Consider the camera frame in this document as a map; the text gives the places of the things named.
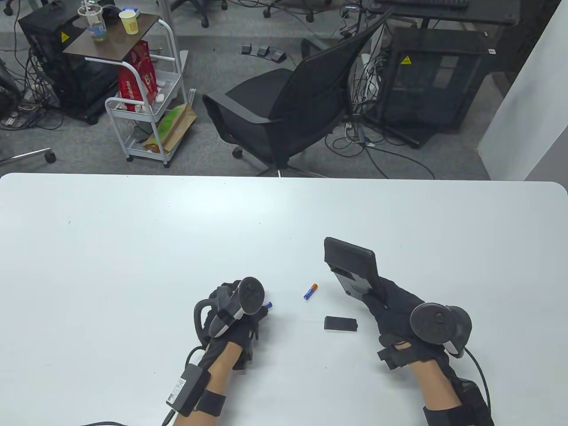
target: paper cup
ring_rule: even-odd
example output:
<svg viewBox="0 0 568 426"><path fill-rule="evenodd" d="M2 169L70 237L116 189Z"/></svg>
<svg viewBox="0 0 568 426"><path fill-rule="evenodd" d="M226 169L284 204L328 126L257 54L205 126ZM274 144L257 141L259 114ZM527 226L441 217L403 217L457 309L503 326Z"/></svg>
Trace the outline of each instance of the paper cup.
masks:
<svg viewBox="0 0 568 426"><path fill-rule="evenodd" d="M136 12L133 10L123 10L118 14L126 34L138 34L138 21L136 20Z"/></svg>

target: red snack bag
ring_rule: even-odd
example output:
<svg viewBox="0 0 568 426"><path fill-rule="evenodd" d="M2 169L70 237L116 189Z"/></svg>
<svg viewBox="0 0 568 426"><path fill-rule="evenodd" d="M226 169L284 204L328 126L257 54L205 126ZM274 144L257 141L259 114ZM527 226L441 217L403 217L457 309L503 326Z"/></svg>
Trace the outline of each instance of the red snack bag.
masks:
<svg viewBox="0 0 568 426"><path fill-rule="evenodd" d="M158 85L156 84L156 71L154 64L150 59L150 50L148 49L148 42L140 40L128 54L126 61L132 65L140 75L140 79L144 85L143 89L148 98L150 105L154 103L154 99L158 94ZM135 101L142 101L142 94L136 78L132 71L121 66L118 74L118 81L120 87L120 96L124 99L133 99ZM135 112L137 105L125 104L128 111Z"/></svg>

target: gray carpet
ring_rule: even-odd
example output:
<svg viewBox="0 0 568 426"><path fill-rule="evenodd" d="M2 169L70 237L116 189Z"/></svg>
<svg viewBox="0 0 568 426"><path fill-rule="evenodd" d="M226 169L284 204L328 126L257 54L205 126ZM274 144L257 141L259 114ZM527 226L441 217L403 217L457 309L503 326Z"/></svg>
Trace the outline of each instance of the gray carpet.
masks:
<svg viewBox="0 0 568 426"><path fill-rule="evenodd" d="M154 5L145 2L144 8L152 11ZM29 11L26 3L22 3L22 10ZM0 131L1 157L45 146L51 146L57 155L54 164L46 164L42 157L37 157L4 166L0 169L0 174L46 172L253 176L263 170L263 164L246 153L242 160L231 156L233 146L219 138L206 114L201 94L218 87L231 87L246 78L279 66L270 61L239 55L242 41L250 41L253 46L269 44L281 48L297 62L300 59L300 40L310 33L302 22L279 11L274 11L272 18L264 19L262 9L246 9L233 4L229 4L228 11L222 11L220 3L213 2L209 4L208 10L211 26L207 29L201 28L199 18L189 4L174 12L179 46L189 50L185 81L186 87L197 88L194 110L198 119L186 134L169 169L165 169L158 161L143 158L126 162L110 121L103 115L95 126L66 118L63 126L55 131ZM13 18L0 14L0 47L4 49L13 46ZM319 35L329 36L338 24L337 11L329 11L316 15L316 22L308 26ZM438 27L454 28L455 25L457 24L442 22ZM157 31L146 38L151 47L165 45ZM26 46L25 39L19 32L18 43L19 47ZM26 54L25 51L18 53L21 59ZM11 69L18 70L13 53L2 51L0 56ZM287 60L280 66L293 68L294 65ZM476 148L501 101L499 91L488 77L456 134L436 135L419 150L393 147L385 142L379 147L423 162L439 179L488 179ZM45 126L50 124L57 124L57 120L44 123ZM121 123L121 129L125 133L130 128L131 123L127 120ZM344 129L337 128L328 139L331 141L343 134ZM348 150L356 152L356 148L350 147ZM429 174L413 162L381 152L373 152L372 155L379 167L391 178L429 178ZM293 158L291 165L330 177L381 177L365 154L351 159L341 158L330 152L323 141Z"/></svg>

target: blue battery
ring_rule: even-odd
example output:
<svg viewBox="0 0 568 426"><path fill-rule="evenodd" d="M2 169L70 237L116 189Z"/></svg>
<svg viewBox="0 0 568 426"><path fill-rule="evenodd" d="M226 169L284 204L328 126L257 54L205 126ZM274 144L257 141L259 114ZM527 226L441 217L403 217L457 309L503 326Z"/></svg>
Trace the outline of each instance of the blue battery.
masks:
<svg viewBox="0 0 568 426"><path fill-rule="evenodd" d="M314 294L314 291L316 291L318 289L318 285L314 284L306 294L304 294L304 299L308 300L310 297L312 297L312 294Z"/></svg>

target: forearm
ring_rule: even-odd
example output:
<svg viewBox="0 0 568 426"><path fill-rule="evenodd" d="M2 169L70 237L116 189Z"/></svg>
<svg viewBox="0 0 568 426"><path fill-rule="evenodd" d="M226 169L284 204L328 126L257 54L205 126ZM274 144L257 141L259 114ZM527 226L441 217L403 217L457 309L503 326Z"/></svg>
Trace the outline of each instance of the forearm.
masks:
<svg viewBox="0 0 568 426"><path fill-rule="evenodd" d="M426 408L432 411L449 410L461 405L450 380L435 360L426 362L414 362L410 369L416 376Z"/></svg>
<svg viewBox="0 0 568 426"><path fill-rule="evenodd" d="M241 351L241 347L237 344L232 342L227 344L223 353L208 370L211 373L211 379L206 387L208 391L225 395L231 370L239 359ZM174 426L214 426L216 423L217 417L201 411L192 411L188 417L178 414Z"/></svg>

